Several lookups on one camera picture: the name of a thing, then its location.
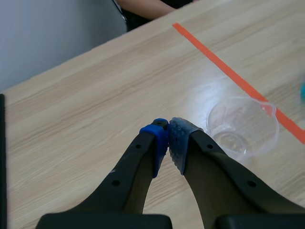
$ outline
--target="wooden table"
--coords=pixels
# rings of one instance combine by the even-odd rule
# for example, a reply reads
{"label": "wooden table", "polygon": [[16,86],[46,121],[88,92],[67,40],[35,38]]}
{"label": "wooden table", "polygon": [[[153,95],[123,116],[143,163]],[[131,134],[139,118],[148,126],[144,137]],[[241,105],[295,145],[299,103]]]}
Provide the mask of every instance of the wooden table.
{"label": "wooden table", "polygon": [[[205,128],[216,101],[247,96],[175,22],[304,129],[301,2],[202,0],[5,91],[10,228],[34,228],[43,214],[84,200],[153,119],[183,117]],[[277,146],[247,166],[305,206],[305,145],[285,128]],[[170,216],[175,229],[203,228],[169,155],[144,212]]]}

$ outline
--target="person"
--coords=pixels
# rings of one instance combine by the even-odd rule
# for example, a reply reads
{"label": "person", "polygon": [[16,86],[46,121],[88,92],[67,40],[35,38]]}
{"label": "person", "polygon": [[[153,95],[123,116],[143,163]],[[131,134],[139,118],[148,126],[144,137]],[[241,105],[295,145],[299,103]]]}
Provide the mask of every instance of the person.
{"label": "person", "polygon": [[117,0],[117,3],[130,31],[193,1],[196,0]]}

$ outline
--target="clear plastic cup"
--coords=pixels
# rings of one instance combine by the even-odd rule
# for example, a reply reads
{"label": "clear plastic cup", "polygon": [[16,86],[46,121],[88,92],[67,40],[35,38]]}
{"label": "clear plastic cup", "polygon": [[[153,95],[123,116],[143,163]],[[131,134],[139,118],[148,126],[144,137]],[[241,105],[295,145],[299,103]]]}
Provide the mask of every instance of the clear plastic cup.
{"label": "clear plastic cup", "polygon": [[207,115],[208,134],[231,158],[241,161],[273,148],[279,124],[273,104],[249,97],[227,98]]}

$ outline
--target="person's arm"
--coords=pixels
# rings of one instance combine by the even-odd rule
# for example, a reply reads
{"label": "person's arm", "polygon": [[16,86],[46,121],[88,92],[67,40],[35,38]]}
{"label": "person's arm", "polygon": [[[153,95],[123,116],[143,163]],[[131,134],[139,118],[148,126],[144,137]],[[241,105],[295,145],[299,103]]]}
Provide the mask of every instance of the person's arm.
{"label": "person's arm", "polygon": [[117,2],[124,10],[150,20],[159,18],[175,10],[175,8],[170,7],[160,0],[117,0]]}

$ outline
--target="orange tape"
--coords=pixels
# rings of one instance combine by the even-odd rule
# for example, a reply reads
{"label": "orange tape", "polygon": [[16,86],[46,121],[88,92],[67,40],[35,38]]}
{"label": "orange tape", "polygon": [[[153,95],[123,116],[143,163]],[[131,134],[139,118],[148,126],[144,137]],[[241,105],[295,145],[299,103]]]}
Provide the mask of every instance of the orange tape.
{"label": "orange tape", "polygon": [[[175,23],[173,27],[190,43],[192,43],[199,51],[201,51],[210,61],[212,61],[220,70],[231,78],[241,89],[243,89],[250,97],[262,102],[268,102],[255,88],[253,88],[246,80],[240,77],[233,71],[225,62],[219,59],[211,50],[205,47],[199,40],[197,40],[190,32],[182,25]],[[302,130],[294,121],[288,118],[279,109],[276,110],[277,120],[292,133],[302,144],[305,144],[305,130]]]}

